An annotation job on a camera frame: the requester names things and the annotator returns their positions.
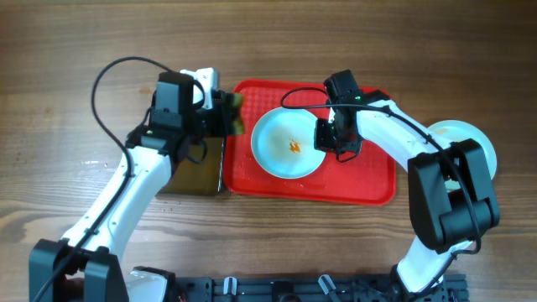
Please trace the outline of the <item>red plastic tray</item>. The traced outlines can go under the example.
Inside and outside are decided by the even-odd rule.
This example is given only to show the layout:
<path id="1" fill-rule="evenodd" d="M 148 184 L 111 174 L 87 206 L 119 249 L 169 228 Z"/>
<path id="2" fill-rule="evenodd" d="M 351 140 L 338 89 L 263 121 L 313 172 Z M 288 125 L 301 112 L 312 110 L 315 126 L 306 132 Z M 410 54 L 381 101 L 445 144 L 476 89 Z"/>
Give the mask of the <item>red plastic tray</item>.
<path id="1" fill-rule="evenodd" d="M 275 177 L 257 163 L 251 148 L 254 125 L 266 112 L 280 105 L 282 96 L 295 88 L 322 88 L 321 83 L 248 79 L 234 92 L 244 96 L 241 108 L 245 133 L 226 141 L 223 182 L 233 193 L 302 200 L 321 200 L 366 206 L 381 206 L 396 190 L 396 163 L 380 147 L 365 141 L 360 154 L 340 163 L 328 154 L 313 173 L 296 180 Z"/>

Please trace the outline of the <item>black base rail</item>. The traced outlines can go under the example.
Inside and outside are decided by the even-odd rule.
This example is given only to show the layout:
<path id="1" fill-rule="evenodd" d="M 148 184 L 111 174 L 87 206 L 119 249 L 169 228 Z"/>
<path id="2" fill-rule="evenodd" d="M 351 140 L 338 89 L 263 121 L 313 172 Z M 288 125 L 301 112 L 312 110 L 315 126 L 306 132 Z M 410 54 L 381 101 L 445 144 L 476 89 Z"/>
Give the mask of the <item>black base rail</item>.
<path id="1" fill-rule="evenodd" d="M 333 278 L 324 274 L 308 279 L 177 278 L 174 301 L 279 302 L 279 301 L 411 301 L 388 274 Z"/>

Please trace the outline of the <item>black water basin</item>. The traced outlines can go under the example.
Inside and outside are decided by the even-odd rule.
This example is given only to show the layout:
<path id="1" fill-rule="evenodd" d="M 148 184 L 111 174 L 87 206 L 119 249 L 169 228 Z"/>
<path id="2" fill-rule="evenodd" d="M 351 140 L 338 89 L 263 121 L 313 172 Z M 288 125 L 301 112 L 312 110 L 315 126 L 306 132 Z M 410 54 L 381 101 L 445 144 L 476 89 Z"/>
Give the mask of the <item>black water basin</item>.
<path id="1" fill-rule="evenodd" d="M 161 195 L 214 196 L 221 189 L 223 138 L 206 138 L 207 154 L 199 163 L 182 161 Z"/>

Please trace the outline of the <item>white plate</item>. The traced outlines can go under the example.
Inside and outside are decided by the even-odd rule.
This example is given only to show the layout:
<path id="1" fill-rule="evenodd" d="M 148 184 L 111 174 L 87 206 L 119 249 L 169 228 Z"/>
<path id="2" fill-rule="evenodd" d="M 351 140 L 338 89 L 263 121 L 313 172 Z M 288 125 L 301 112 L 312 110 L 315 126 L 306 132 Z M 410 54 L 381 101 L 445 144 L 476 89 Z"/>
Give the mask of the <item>white plate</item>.
<path id="1" fill-rule="evenodd" d="M 314 148 L 317 118 L 305 109 L 275 108 L 255 124 L 251 150 L 259 166 L 280 179 L 299 179 L 316 171 L 326 154 Z"/>
<path id="2" fill-rule="evenodd" d="M 440 135 L 443 138 L 448 138 L 454 142 L 460 142 L 467 139 L 473 139 L 483 148 L 489 174 L 491 179 L 494 178 L 497 168 L 498 160 L 495 149 L 489 138 L 480 129 L 471 125 L 470 123 L 458 121 L 458 120 L 444 120 L 436 122 L 428 127 L 428 129 Z"/>

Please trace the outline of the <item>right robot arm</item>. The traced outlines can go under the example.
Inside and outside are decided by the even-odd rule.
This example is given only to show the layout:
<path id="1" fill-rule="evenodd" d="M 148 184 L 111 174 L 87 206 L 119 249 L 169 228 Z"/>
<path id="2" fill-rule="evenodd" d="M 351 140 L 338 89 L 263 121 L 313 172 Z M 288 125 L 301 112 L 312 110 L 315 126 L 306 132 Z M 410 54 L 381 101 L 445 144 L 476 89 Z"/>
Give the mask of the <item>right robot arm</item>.
<path id="1" fill-rule="evenodd" d="M 482 146 L 433 133 L 384 92 L 365 92 L 350 70 L 324 83 L 333 117 L 315 126 L 315 148 L 358 155 L 362 141 L 379 146 L 408 174 L 409 217 L 416 235 L 394 268 L 402 296 L 416 300 L 436 289 L 460 255 L 475 255 L 500 210 Z"/>

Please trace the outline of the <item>green yellow sponge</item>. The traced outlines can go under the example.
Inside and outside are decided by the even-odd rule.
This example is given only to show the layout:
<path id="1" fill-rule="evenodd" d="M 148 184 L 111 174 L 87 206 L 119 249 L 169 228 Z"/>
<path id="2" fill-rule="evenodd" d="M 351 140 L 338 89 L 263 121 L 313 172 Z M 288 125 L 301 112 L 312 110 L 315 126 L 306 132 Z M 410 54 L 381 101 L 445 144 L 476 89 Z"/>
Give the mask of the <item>green yellow sponge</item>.
<path id="1" fill-rule="evenodd" d="M 241 135 L 245 132 L 245 126 L 241 115 L 244 96 L 238 93 L 232 93 L 230 100 L 230 118 L 231 118 L 231 134 Z"/>

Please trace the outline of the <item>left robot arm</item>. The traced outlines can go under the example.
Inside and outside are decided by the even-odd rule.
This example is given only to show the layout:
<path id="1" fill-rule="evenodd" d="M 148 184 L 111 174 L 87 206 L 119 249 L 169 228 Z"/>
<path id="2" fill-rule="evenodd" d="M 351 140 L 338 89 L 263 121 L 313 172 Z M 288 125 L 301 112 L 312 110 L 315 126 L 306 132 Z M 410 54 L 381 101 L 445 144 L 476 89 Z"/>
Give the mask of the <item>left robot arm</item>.
<path id="1" fill-rule="evenodd" d="M 151 200 L 192 145 L 239 133 L 239 95 L 219 88 L 213 68 L 159 74 L 142 122 L 119 147 L 120 164 L 85 215 L 57 242 L 40 240 L 29 257 L 32 301 L 165 301 L 175 276 L 120 268 L 128 240 Z"/>

